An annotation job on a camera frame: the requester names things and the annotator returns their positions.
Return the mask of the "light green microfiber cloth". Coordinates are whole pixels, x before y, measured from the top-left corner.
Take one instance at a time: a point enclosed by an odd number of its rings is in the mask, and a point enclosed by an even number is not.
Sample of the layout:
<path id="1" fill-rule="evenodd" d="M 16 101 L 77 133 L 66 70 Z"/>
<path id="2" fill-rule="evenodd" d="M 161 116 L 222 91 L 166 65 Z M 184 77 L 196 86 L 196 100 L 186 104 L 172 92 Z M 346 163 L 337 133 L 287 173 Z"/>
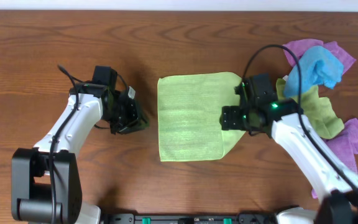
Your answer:
<path id="1" fill-rule="evenodd" d="M 223 158 L 244 131 L 224 131 L 223 106 L 237 106 L 239 75 L 219 72 L 174 75 L 157 83 L 158 148 L 162 162 Z"/>

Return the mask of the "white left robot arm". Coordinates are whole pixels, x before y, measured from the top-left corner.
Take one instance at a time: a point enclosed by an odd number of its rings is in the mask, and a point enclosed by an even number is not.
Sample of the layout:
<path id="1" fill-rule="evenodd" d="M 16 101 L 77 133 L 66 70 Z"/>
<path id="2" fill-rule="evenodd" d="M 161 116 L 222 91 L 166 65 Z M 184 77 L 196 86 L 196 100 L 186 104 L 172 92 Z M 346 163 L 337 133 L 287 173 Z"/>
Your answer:
<path id="1" fill-rule="evenodd" d="M 83 201 L 77 157 L 90 131 L 105 120 L 113 134 L 145 128 L 135 90 L 85 85 L 70 90 L 51 130 L 33 148 L 12 156 L 11 213 L 28 223 L 100 223 L 101 209 Z"/>

